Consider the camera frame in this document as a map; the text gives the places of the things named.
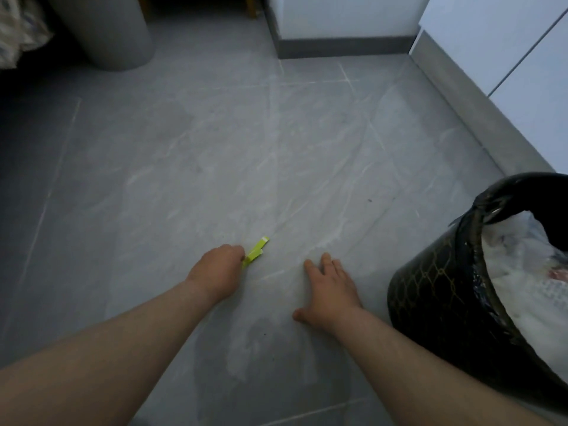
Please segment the black patterned waste bin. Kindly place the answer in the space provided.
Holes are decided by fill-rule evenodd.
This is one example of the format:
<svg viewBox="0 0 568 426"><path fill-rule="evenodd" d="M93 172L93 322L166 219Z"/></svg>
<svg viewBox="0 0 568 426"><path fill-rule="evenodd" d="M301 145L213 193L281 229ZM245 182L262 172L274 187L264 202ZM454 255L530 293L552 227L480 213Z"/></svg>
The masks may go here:
<svg viewBox="0 0 568 426"><path fill-rule="evenodd" d="M499 351L504 348L504 340L486 327L488 320L476 303L472 280L465 276L465 265L456 256L457 226L464 214L394 273L387 292L388 315L394 329L498 391L568 415L565 388L545 381L535 371L530 378L536 382L527 377L515 378L512 367L505 365L504 354Z"/></svg>

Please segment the patterned fabric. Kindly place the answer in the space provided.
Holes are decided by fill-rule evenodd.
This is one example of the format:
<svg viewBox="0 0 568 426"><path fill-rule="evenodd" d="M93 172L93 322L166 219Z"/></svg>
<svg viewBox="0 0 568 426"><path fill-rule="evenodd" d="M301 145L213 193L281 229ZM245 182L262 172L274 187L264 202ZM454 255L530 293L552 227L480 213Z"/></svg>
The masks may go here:
<svg viewBox="0 0 568 426"><path fill-rule="evenodd" d="M0 70L17 68L24 52L53 38L39 0L0 0Z"/></svg>

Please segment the person's right hand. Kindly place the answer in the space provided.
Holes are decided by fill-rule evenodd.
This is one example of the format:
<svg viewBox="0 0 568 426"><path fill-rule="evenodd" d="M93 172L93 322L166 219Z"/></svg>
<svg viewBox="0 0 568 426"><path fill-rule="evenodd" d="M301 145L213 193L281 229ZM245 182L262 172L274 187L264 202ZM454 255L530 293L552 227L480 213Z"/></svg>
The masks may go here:
<svg viewBox="0 0 568 426"><path fill-rule="evenodd" d="M307 306L316 323L304 323L335 336L340 319L352 310L362 309L357 288L337 258L332 258L337 271L337 282L328 284L321 281L321 265L316 266L310 259L305 260L304 270L309 279L311 299Z"/></svg>

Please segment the person's left forearm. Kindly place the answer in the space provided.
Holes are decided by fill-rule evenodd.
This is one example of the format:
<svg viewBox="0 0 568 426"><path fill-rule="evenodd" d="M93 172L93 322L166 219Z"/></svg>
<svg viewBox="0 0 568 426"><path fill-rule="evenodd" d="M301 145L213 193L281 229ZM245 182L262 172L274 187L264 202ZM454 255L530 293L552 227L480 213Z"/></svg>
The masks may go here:
<svg viewBox="0 0 568 426"><path fill-rule="evenodd" d="M217 290L185 281L0 370L0 426L126 426Z"/></svg>

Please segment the black bin liner bag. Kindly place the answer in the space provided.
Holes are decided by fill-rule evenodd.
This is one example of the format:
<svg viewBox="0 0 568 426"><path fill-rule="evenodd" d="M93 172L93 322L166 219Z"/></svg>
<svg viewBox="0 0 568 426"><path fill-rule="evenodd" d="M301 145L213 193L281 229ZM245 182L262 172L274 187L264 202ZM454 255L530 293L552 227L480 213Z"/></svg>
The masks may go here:
<svg viewBox="0 0 568 426"><path fill-rule="evenodd" d="M505 178L481 193L464 214L456 233L456 256L465 265L465 276L472 280L472 292L488 320L486 327L504 340L505 365L515 378L530 378L533 371L544 380L568 391L560 379L536 355L522 337L499 300L488 276L482 249L482 229L523 211L531 212L542 223L550 243L568 251L568 174L526 172Z"/></svg>

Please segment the grey round pedestal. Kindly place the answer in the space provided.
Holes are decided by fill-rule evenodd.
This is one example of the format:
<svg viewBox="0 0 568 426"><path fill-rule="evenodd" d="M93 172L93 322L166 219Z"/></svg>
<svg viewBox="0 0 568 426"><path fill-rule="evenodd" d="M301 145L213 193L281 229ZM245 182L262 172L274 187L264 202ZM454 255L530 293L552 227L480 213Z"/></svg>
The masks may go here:
<svg viewBox="0 0 568 426"><path fill-rule="evenodd" d="M47 0L89 59L102 70L147 64L154 46L139 0Z"/></svg>

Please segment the person's right forearm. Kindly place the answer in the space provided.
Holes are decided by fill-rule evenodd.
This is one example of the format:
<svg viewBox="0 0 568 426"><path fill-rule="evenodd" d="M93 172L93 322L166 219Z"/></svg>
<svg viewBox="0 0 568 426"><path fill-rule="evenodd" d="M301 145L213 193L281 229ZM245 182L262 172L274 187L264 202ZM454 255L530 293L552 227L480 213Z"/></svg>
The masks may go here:
<svg viewBox="0 0 568 426"><path fill-rule="evenodd" d="M333 312L329 327L398 426L553 426L361 308Z"/></svg>

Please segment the person's left hand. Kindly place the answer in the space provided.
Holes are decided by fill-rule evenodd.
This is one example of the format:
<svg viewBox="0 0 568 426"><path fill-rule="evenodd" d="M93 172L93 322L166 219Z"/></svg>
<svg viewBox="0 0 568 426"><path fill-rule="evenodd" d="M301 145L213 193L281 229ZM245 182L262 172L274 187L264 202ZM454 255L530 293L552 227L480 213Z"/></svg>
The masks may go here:
<svg viewBox="0 0 568 426"><path fill-rule="evenodd" d="M188 284L203 295L211 306L236 292L243 269L242 266L232 267L223 264L218 257L218 247L207 251L186 277Z"/></svg>

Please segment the yellow-green paper scrap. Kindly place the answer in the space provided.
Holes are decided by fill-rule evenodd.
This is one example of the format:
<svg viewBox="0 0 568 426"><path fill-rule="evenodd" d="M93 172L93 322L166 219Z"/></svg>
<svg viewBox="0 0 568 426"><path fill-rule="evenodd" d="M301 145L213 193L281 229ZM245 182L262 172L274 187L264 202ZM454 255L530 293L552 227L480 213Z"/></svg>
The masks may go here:
<svg viewBox="0 0 568 426"><path fill-rule="evenodd" d="M258 243L256 243L252 249L245 255L242 262L242 268L248 267L254 260L259 258L263 254L263 247L270 241L270 238L263 236Z"/></svg>

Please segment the white crumpled waste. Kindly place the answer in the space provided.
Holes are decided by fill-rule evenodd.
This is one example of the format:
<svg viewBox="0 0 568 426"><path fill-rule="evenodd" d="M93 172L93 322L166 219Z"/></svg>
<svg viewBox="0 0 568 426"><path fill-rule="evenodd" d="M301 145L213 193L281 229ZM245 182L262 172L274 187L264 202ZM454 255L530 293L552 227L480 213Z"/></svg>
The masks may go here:
<svg viewBox="0 0 568 426"><path fill-rule="evenodd" d="M553 246L529 211L482 229L496 294L536 355L568 384L568 251Z"/></svg>

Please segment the white cabinet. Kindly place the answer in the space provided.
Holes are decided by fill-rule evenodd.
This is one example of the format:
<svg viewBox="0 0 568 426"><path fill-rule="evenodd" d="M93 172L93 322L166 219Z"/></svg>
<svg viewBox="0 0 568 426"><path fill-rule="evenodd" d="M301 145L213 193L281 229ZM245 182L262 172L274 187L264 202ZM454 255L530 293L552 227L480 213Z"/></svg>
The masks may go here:
<svg viewBox="0 0 568 426"><path fill-rule="evenodd" d="M568 174L568 0L430 0L409 52L506 174Z"/></svg>

